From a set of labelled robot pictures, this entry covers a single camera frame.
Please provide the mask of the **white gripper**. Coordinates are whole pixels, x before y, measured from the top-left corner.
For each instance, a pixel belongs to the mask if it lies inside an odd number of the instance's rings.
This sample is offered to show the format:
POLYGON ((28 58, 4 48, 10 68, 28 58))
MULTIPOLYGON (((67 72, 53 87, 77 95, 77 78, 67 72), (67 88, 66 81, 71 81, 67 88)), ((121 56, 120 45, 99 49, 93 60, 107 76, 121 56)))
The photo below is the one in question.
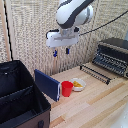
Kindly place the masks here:
MULTIPOLYGON (((50 30, 46 34, 46 45, 50 48, 60 47, 60 46, 70 46, 76 44, 79 40, 79 28, 70 29, 55 29, 50 30)), ((66 48, 66 54, 70 52, 69 48, 66 48)), ((53 50, 53 57, 57 57, 58 51, 53 50)))

